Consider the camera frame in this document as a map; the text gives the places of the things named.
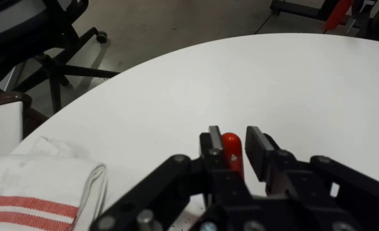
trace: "floor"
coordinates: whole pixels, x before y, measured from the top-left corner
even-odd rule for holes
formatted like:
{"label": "floor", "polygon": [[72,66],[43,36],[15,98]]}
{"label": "floor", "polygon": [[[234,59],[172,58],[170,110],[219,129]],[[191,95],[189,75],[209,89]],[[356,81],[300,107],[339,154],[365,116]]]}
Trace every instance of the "floor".
{"label": "floor", "polygon": [[[321,0],[294,0],[319,7]],[[106,31],[110,42],[91,40],[70,62],[75,66],[124,72],[155,57],[186,47],[243,35],[273,33],[321,33],[323,22],[282,13],[270,17],[270,0],[90,0],[87,12],[75,22],[78,33],[92,26]],[[37,65],[29,61],[23,76]],[[69,104],[104,83],[102,79],[69,77],[63,103]],[[33,108],[52,115],[47,83],[28,92]]]}

